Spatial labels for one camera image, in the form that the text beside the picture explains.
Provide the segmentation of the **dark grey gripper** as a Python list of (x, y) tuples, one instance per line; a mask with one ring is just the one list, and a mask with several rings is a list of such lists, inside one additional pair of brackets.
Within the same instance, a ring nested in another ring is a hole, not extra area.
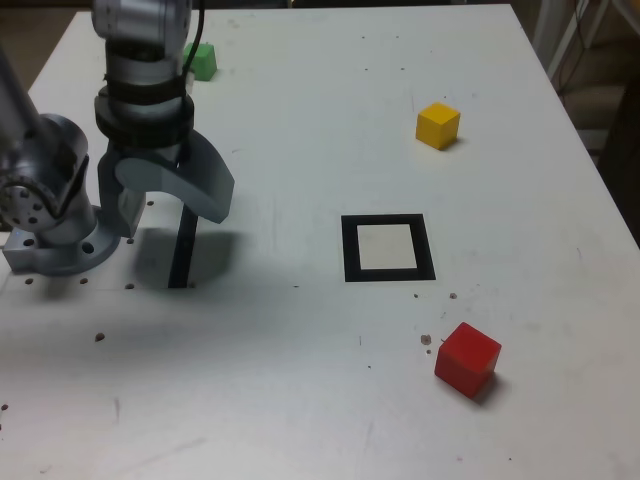
[(162, 148), (110, 141), (97, 171), (105, 222), (120, 237), (135, 235), (146, 192), (167, 193), (216, 224), (229, 214), (235, 180), (215, 147), (196, 131), (185, 142)]

